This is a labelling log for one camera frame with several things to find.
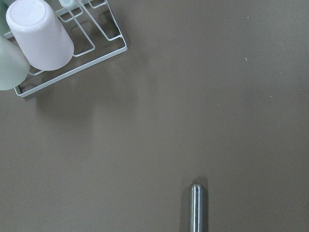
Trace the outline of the pink cup on rack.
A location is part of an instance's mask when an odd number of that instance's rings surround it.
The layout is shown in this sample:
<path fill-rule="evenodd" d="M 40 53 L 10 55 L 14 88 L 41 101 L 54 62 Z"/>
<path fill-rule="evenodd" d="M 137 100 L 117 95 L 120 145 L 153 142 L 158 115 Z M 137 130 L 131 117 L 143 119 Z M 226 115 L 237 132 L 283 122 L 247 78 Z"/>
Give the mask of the pink cup on rack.
<path fill-rule="evenodd" d="M 53 71 L 70 62 L 74 45 L 54 10 L 43 0 L 16 0 L 6 21 L 31 66 Z"/>

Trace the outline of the pale green cup on rack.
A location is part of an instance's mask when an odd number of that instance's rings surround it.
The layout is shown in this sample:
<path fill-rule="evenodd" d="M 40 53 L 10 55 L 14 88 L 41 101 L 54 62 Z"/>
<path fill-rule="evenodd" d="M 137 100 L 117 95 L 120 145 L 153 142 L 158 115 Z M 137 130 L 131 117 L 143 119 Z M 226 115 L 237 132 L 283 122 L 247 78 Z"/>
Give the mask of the pale green cup on rack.
<path fill-rule="evenodd" d="M 21 49 L 0 37 L 0 89 L 10 90 L 21 84 L 27 77 L 30 64 Z"/>

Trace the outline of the mint cup on rack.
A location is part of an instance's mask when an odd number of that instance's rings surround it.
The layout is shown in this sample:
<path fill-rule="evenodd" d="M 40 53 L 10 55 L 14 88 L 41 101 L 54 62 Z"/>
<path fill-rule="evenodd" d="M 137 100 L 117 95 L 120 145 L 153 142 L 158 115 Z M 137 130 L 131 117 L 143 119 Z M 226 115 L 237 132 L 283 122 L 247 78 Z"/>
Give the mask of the mint cup on rack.
<path fill-rule="evenodd" d="M 7 12 L 7 5 L 4 2 L 0 2 L 0 34 L 4 35 L 9 32 L 10 28 L 6 21 L 6 12 Z"/>

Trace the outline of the steel muddler black tip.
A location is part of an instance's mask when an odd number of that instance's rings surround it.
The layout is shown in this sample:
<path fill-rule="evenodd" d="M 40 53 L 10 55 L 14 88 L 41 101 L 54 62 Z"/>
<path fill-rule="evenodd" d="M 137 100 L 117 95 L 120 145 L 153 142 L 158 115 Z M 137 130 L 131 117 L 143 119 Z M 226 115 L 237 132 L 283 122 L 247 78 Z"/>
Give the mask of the steel muddler black tip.
<path fill-rule="evenodd" d="M 203 187 L 193 183 L 189 188 L 189 232 L 203 231 Z"/>

